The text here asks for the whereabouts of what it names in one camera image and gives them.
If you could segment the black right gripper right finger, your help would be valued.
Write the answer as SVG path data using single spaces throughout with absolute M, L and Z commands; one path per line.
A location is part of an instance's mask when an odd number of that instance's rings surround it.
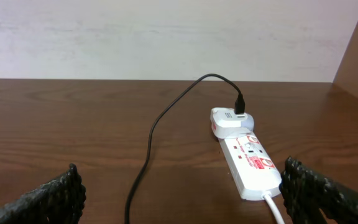
M 358 223 L 358 192 L 288 157 L 279 190 L 293 223 Z

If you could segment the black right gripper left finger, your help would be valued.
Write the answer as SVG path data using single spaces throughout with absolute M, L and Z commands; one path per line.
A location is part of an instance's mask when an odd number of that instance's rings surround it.
M 0 208 L 0 224 L 77 224 L 86 188 L 76 165 Z

